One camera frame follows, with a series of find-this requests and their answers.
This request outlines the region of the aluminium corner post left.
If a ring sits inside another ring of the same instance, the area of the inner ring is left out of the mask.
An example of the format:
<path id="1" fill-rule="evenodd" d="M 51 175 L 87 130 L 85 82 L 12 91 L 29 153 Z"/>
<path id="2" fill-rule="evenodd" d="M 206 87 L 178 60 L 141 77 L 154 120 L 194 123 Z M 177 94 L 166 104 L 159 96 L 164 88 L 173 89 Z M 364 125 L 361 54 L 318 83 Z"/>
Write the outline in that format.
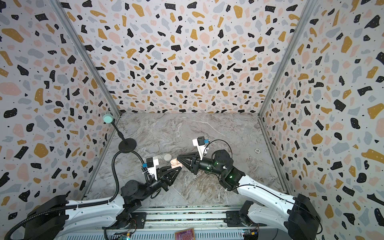
<path id="1" fill-rule="evenodd" d="M 98 70 L 96 69 L 91 57 L 87 53 L 86 48 L 84 47 L 83 43 L 81 42 L 74 26 L 71 24 L 71 21 L 69 17 L 67 16 L 66 12 L 64 11 L 61 2 L 60 1 L 54 1 L 50 0 L 48 1 L 50 6 L 52 7 L 53 11 L 57 15 L 60 23 L 62 24 L 63 28 L 67 32 L 68 36 L 72 40 L 75 48 L 77 49 L 79 55 L 83 59 L 85 65 L 87 66 L 88 70 L 96 80 L 96 83 L 101 88 L 102 93 L 104 94 L 110 110 L 114 117 L 117 117 L 118 119 L 121 117 L 121 112 L 118 109 L 112 95 L 110 94 L 108 88 L 106 87 L 105 83 L 102 80 L 102 77 L 100 76 Z"/>

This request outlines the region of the white earbud charging case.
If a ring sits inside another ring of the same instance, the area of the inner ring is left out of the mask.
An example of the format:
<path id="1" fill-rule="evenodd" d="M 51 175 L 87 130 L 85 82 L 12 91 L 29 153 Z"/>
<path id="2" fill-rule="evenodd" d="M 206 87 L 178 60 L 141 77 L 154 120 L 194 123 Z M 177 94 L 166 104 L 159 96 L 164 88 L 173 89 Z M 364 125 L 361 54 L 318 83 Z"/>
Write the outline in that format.
<path id="1" fill-rule="evenodd" d="M 170 161 L 172 160 L 172 155 L 171 155 L 171 154 L 165 154 L 165 155 L 164 155 L 164 160 L 165 160 L 166 162 L 170 162 Z"/>

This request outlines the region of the pink circuit board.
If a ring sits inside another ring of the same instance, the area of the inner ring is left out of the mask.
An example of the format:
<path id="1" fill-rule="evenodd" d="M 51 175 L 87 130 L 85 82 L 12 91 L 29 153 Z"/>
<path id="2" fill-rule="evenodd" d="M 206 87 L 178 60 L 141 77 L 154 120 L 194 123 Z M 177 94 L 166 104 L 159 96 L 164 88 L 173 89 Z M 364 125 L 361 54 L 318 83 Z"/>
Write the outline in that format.
<path id="1" fill-rule="evenodd" d="M 175 240 L 195 240 L 195 231 L 193 228 L 182 230 L 175 233 Z"/>

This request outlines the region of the black microphone stand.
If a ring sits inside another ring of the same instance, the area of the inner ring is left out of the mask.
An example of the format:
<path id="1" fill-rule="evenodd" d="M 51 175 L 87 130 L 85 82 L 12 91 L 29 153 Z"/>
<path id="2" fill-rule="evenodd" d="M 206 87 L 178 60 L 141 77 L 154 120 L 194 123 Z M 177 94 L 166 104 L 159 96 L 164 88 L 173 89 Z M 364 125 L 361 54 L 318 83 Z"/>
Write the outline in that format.
<path id="1" fill-rule="evenodd" d="M 118 129 L 116 125 L 116 120 L 111 122 L 112 126 L 115 128 L 121 142 L 119 143 L 119 150 L 134 150 L 137 146 L 137 142 L 132 138 L 125 138 L 123 133 Z"/>

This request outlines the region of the aluminium corner post right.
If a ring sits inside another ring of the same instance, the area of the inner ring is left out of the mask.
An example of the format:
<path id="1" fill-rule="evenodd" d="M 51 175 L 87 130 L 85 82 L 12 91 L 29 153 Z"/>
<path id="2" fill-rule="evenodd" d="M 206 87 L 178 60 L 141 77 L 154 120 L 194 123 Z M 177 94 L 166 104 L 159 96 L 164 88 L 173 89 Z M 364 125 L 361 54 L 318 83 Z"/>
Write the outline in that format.
<path id="1" fill-rule="evenodd" d="M 267 111 L 269 101 L 273 97 L 274 89 L 277 87 L 279 80 L 282 77 L 284 70 L 285 70 L 287 64 L 289 63 L 289 61 L 293 55 L 293 52 L 295 51 L 295 47 L 298 44 L 298 42 L 300 41 L 300 37 L 301 37 L 301 35 L 305 29 L 307 21 L 311 17 L 311 14 L 314 11 L 314 8 L 318 4 L 318 2 L 319 2 L 318 0 L 310 0 L 310 1 L 306 2 L 305 7 L 304 7 L 303 12 L 302 12 L 302 15 L 301 15 L 300 19 L 298 20 L 298 24 L 297 24 L 297 27 L 295 29 L 295 32 L 293 33 L 291 41 L 289 42 L 289 44 L 288 44 L 288 46 L 284 52 L 281 63 L 279 65 L 277 72 L 273 78 L 273 81 L 269 87 L 269 90 L 266 94 L 266 97 L 265 97 L 263 105 L 260 109 L 260 112 L 258 113 L 259 118 L 262 118 L 263 114 Z"/>

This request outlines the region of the pink round earbud case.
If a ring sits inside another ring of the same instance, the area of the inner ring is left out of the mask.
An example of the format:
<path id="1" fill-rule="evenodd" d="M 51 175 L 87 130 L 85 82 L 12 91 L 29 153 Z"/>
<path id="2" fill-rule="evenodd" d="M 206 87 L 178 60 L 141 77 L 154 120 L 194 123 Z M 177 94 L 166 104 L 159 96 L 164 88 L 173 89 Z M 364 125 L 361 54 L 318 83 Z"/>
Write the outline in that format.
<path id="1" fill-rule="evenodd" d="M 178 167 L 183 167 L 183 164 L 182 163 L 180 163 L 177 159 L 172 159 L 171 161 L 170 161 L 170 163 L 171 163 L 171 167 L 172 167 L 172 169 L 174 169 L 174 168 L 178 168 Z"/>

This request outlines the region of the aluminium corner post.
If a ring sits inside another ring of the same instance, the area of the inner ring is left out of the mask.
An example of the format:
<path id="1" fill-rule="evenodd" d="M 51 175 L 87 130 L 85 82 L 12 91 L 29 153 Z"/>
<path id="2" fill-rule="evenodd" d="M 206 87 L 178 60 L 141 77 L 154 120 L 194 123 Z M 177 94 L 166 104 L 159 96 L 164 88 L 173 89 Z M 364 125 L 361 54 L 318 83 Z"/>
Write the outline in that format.
<path id="1" fill-rule="evenodd" d="M 75 48 L 77 49 L 79 55 L 83 59 L 85 65 L 87 66 L 88 70 L 96 80 L 96 83 L 101 88 L 102 93 L 104 94 L 110 110 L 114 117 L 117 117 L 118 119 L 121 117 L 121 112 L 118 109 L 112 95 L 110 94 L 108 88 L 106 87 L 105 83 L 102 80 L 102 77 L 100 76 L 98 70 L 96 69 L 91 57 L 87 53 L 86 48 L 84 47 L 83 43 L 81 42 L 74 26 L 71 24 L 71 21 L 69 17 L 67 16 L 66 12 L 64 11 L 61 2 L 60 1 L 54 1 L 50 0 L 48 1 L 50 6 L 52 7 L 53 11 L 57 15 L 60 23 L 62 24 L 63 28 L 67 32 L 68 36 L 72 40 Z"/>
<path id="2" fill-rule="evenodd" d="M 293 55 L 293 52 L 295 51 L 295 47 L 298 44 L 298 42 L 300 41 L 300 37 L 301 37 L 301 35 L 305 29 L 307 21 L 311 17 L 311 14 L 314 11 L 314 8 L 318 4 L 318 2 L 319 2 L 318 0 L 310 0 L 310 1 L 306 2 L 305 7 L 304 7 L 303 12 L 302 12 L 302 15 L 301 15 L 300 19 L 298 20 L 298 24 L 297 24 L 297 27 L 295 29 L 295 32 L 293 33 L 291 41 L 289 42 L 289 44 L 288 44 L 288 46 L 284 52 L 281 63 L 279 65 L 277 72 L 273 78 L 273 81 L 269 87 L 269 90 L 266 94 L 266 97 L 265 97 L 263 105 L 260 109 L 260 112 L 258 113 L 259 118 L 262 118 L 263 114 L 267 111 L 269 101 L 273 97 L 274 89 L 277 87 L 279 80 L 282 77 L 284 70 L 285 70 L 287 64 L 289 63 L 289 61 Z"/>

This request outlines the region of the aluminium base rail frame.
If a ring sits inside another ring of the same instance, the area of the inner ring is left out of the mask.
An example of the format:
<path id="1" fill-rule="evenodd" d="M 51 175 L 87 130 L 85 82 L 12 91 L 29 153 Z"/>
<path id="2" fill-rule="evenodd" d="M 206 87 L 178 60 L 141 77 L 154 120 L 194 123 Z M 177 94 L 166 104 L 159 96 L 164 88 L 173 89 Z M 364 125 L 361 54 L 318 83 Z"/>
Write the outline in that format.
<path id="1" fill-rule="evenodd" d="M 56 239 L 175 240 L 176 232 L 193 228 L 195 240 L 292 240 L 286 232 L 265 224 L 244 225 L 239 217 L 243 205 L 143 208 L 133 212 L 130 223 L 121 229 L 93 227 Z"/>

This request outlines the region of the green microphone head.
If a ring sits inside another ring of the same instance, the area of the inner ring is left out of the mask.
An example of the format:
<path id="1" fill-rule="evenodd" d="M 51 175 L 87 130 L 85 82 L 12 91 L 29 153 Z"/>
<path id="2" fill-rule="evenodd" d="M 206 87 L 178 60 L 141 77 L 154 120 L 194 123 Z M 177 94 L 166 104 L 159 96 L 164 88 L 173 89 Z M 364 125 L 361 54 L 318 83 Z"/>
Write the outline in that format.
<path id="1" fill-rule="evenodd" d="M 112 114 L 103 115 L 103 121 L 107 124 L 111 124 L 114 120 L 115 120 L 115 118 L 113 117 Z"/>

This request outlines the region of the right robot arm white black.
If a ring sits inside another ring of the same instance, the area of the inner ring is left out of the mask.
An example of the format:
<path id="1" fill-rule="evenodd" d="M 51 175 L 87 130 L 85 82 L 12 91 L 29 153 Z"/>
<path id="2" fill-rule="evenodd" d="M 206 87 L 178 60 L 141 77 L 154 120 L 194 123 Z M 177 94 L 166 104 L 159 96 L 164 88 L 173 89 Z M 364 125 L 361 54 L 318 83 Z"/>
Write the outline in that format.
<path id="1" fill-rule="evenodd" d="M 177 160 L 193 174 L 205 171 L 217 175 L 225 190 L 250 198 L 239 213 L 244 225 L 265 224 L 286 232 L 293 240 L 314 240 L 323 230 L 308 197 L 280 193 L 257 182 L 234 167 L 226 150 L 215 151 L 210 159 L 194 152 L 180 155 Z"/>

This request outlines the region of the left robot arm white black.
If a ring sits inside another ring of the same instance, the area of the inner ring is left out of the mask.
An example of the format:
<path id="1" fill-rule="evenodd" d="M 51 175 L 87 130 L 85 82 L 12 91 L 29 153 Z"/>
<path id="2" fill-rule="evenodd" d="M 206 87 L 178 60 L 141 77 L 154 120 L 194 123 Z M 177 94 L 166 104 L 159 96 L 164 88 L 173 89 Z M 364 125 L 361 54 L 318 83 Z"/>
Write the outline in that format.
<path id="1" fill-rule="evenodd" d="M 64 195 L 56 196 L 12 227 L 5 239 L 10 240 L 21 227 L 25 229 L 25 240 L 53 240 L 93 227 L 121 229 L 130 223 L 132 212 L 141 207 L 143 200 L 153 197 L 161 189 L 167 191 L 181 169 L 170 166 L 157 169 L 158 178 L 150 183 L 130 180 L 110 198 L 68 201 Z"/>

